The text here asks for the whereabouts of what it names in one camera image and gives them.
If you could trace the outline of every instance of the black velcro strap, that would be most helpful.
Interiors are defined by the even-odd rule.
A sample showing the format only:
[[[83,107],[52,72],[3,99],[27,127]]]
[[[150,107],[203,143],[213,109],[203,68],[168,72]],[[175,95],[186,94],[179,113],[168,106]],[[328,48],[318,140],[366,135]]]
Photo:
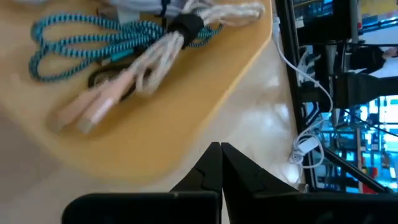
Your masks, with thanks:
[[[182,49],[184,49],[196,39],[204,26],[205,24],[200,16],[194,13],[180,14],[169,24],[167,32],[178,31],[183,35],[184,44],[182,45]]]

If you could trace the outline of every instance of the wooden tabletop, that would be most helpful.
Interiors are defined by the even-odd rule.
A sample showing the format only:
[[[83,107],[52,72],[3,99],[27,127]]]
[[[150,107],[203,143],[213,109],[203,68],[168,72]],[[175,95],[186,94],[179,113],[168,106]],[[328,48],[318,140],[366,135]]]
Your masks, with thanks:
[[[47,126],[53,111],[86,88],[92,66],[68,81],[42,84],[29,78],[27,63],[37,46],[29,31],[37,19],[56,12],[94,14],[92,1],[64,0],[36,8],[10,1],[0,3],[0,104],[7,115],[43,150],[95,177],[150,182],[170,172],[188,153],[191,142],[208,124],[272,32],[271,0],[264,17],[246,27],[228,27],[200,49],[184,50],[148,99],[132,97],[117,105],[106,119],[84,136],[75,127],[53,133]],[[72,24],[49,28],[49,39],[104,32]],[[78,63],[46,57],[42,73],[61,71]]]

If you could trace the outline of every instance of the person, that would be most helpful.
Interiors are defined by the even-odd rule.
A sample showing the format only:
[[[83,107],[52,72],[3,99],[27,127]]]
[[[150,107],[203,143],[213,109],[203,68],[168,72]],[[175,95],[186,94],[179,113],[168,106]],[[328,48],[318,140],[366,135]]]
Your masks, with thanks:
[[[356,49],[350,57],[350,69],[364,69],[361,73],[371,74],[381,69],[388,58],[398,57],[398,47],[386,51],[378,46],[361,47]]]

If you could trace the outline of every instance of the black clothing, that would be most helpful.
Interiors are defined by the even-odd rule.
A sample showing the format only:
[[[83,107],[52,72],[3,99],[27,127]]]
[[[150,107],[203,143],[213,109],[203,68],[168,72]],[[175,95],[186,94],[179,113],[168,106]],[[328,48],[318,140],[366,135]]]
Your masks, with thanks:
[[[356,70],[366,68],[362,73],[373,73],[382,68],[385,64],[386,59],[383,58],[383,54],[384,51],[377,46],[358,48],[350,57],[350,69]]]

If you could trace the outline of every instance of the floor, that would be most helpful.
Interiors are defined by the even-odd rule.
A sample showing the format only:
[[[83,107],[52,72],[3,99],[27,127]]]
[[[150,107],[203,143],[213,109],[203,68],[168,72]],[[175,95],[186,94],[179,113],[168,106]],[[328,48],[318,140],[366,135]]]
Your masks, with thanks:
[[[294,183],[299,170],[287,162],[296,135],[293,117],[285,65],[273,42],[193,145],[192,152],[198,153],[182,161],[173,174],[149,186],[138,188],[98,180],[67,167],[35,147],[14,124],[0,116],[1,223],[59,223],[65,206],[90,192],[168,191],[212,141],[230,142],[276,177]],[[228,223],[225,209],[223,220]]]

